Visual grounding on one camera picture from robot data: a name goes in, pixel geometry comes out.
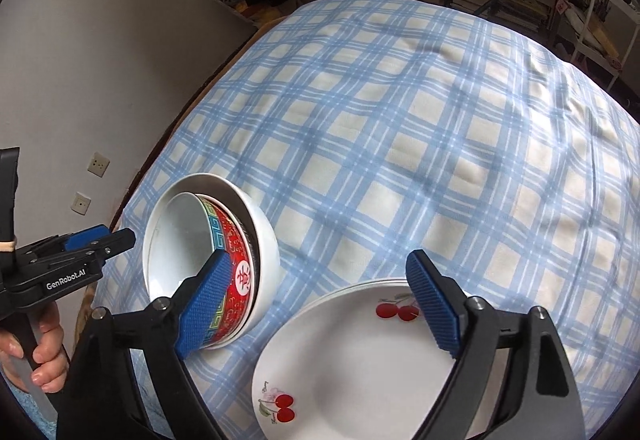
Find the hand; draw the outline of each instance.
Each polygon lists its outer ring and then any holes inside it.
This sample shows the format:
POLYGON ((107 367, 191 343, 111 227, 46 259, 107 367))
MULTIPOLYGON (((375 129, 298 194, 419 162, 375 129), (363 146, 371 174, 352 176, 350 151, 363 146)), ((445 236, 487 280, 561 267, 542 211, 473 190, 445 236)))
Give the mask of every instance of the hand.
MULTIPOLYGON (((38 324, 43 335, 40 344, 33 351, 33 360, 41 366, 31 373, 31 380, 45 393, 56 393, 65 384, 68 363, 62 349, 65 334, 60 326, 60 314, 55 303, 45 307, 38 319, 38 324)), ((14 386, 27 391, 11 362, 12 357, 20 359, 23 355, 22 347, 15 336, 0 329, 0 363, 4 374, 14 386)))

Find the plate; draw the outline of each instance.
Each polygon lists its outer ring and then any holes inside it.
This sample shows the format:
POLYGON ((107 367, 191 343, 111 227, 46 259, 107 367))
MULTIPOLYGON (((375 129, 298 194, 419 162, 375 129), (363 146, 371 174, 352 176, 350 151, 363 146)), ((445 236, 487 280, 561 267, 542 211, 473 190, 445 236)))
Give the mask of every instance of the plate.
MULTIPOLYGON (((327 294, 287 322, 254 372, 252 403, 267 439, 410 440, 454 360, 420 311, 402 307, 417 309, 405 279, 372 280, 327 294)), ((468 436, 486 428, 504 360, 494 362, 468 436)))

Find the bowl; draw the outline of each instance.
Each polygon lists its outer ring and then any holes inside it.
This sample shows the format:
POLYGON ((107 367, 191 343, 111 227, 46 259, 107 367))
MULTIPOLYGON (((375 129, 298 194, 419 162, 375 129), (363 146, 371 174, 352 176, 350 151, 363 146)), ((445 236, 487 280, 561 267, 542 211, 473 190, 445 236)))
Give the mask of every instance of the bowl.
POLYGON ((242 230, 207 199, 191 193, 173 197, 162 211, 149 244, 149 296, 171 297, 196 275, 216 249, 231 256, 232 277, 202 347, 225 340, 246 322, 253 303, 255 275, 242 230))
MULTIPOLYGON (((149 245, 152 234, 164 208, 175 195, 181 192, 203 194, 220 201, 246 229, 246 237, 255 254, 255 272, 259 275, 254 305, 242 326, 242 334, 244 334, 264 317, 273 302, 280 282, 280 254, 273 227, 258 204, 248 194, 222 177, 210 173, 188 175, 169 186, 158 199, 149 216, 142 245, 143 276, 147 290, 149 289, 149 245)), ((226 346, 239 337, 240 334, 236 334, 211 348, 226 346)))

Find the electrical outlet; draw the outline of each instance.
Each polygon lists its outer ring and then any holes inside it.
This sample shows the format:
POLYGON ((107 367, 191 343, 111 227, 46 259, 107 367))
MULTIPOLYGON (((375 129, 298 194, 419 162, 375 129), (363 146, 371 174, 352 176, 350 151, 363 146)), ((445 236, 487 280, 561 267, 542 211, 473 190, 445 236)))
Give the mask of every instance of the electrical outlet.
POLYGON ((104 175, 104 172, 107 170, 107 166, 110 162, 111 160, 96 151, 94 156, 91 158, 89 167, 86 170, 101 177, 104 175))
POLYGON ((79 215, 84 216, 86 214, 86 210, 89 208, 90 203, 91 199, 89 197, 84 196, 80 193, 76 193, 74 202, 71 204, 71 210, 75 211, 79 215))

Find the white wall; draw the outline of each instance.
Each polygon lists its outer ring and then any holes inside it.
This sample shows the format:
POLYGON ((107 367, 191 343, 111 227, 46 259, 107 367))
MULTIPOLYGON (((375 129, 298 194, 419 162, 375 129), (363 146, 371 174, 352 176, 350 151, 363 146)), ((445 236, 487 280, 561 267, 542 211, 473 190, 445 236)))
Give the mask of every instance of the white wall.
MULTIPOLYGON (((18 241, 109 223, 188 98, 253 29, 212 0, 3 0, 0 146, 20 146, 18 241), (94 151, 111 159, 98 178, 94 151), (69 208, 91 197, 86 216, 69 208)), ((81 294, 60 302, 69 347, 81 294)))

